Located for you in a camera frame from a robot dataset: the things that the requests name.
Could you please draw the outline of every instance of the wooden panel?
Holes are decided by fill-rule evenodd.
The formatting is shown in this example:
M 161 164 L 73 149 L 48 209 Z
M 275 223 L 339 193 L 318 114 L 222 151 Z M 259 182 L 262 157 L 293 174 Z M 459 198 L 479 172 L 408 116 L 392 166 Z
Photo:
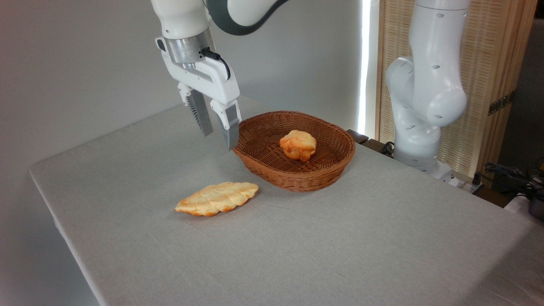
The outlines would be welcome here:
M 415 1 L 382 2 L 382 75 L 376 135 L 384 143 L 394 141 L 385 72 L 395 59 L 411 54 L 408 34 Z M 467 109 L 459 120 L 442 129 L 438 153 L 439 159 L 458 173 L 472 176 L 483 163 L 498 158 L 510 107 L 488 117 L 489 106 L 515 88 L 535 6 L 536 0 L 471 2 L 461 43 L 461 79 Z
M 503 46 L 507 47 L 502 48 L 503 56 L 500 58 L 501 62 L 499 62 L 499 71 L 502 73 L 497 75 L 493 89 L 495 100 L 515 89 L 525 49 L 527 48 L 536 2 L 536 0 L 519 0 L 511 3 L 503 42 Z M 489 124 L 486 125 L 484 131 L 486 141 L 484 141 L 484 149 L 480 152 L 476 170 L 482 171 L 487 162 L 498 161 L 510 108 L 510 105 L 501 108 L 487 118 Z

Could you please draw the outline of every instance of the brown wicker basket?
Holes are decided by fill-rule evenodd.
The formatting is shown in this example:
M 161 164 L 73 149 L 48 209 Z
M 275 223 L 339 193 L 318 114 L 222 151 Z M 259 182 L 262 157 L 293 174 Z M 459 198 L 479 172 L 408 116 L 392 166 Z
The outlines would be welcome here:
M 239 128 L 234 153 L 249 171 L 290 191 L 315 191 L 333 184 L 355 153 L 355 142 L 345 130 L 305 113 L 264 113 L 242 121 Z M 280 138 L 291 130 L 306 131 L 316 139 L 316 153 L 308 162 L 283 153 Z

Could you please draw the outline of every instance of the bread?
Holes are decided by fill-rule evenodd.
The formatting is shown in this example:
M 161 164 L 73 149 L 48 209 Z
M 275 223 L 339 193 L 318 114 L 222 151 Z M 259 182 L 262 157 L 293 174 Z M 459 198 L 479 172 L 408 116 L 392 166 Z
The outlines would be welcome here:
M 253 198 L 259 186 L 253 183 L 224 182 L 210 185 L 181 200 L 175 210 L 195 216 L 213 216 L 220 211 L 231 211 Z
M 290 131 L 280 139 L 283 153 L 293 160 L 303 162 L 310 160 L 310 157 L 316 152 L 316 145 L 316 139 L 310 133 L 297 130 Z

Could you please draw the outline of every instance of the white robotic arm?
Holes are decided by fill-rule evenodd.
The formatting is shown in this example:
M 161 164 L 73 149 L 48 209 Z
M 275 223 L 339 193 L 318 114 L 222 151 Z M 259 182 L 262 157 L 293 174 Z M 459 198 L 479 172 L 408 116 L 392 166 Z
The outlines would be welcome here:
M 229 150 L 238 144 L 241 121 L 236 98 L 240 95 L 234 72 L 215 53 L 209 21 L 233 35 L 258 29 L 274 10 L 287 0 L 151 0 L 160 19 L 162 37 L 156 44 L 170 75 L 179 81 L 185 105 L 205 135 L 210 134 L 203 95 L 212 98 L 211 107 L 221 121 Z
M 452 185 L 451 168 L 437 155 L 440 127 L 456 121 L 466 107 L 459 53 L 469 5 L 470 0 L 416 0 L 409 36 L 412 57 L 396 59 L 386 72 L 395 121 L 394 158 Z

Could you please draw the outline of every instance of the gray tablecloth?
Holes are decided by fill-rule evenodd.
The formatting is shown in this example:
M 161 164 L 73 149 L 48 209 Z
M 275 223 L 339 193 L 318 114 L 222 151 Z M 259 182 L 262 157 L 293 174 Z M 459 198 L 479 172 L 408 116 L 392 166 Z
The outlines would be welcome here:
M 532 222 L 362 146 L 332 186 L 285 191 L 214 128 L 176 107 L 30 169 L 101 304 L 544 304 Z M 224 181 L 260 190 L 214 217 L 174 211 Z

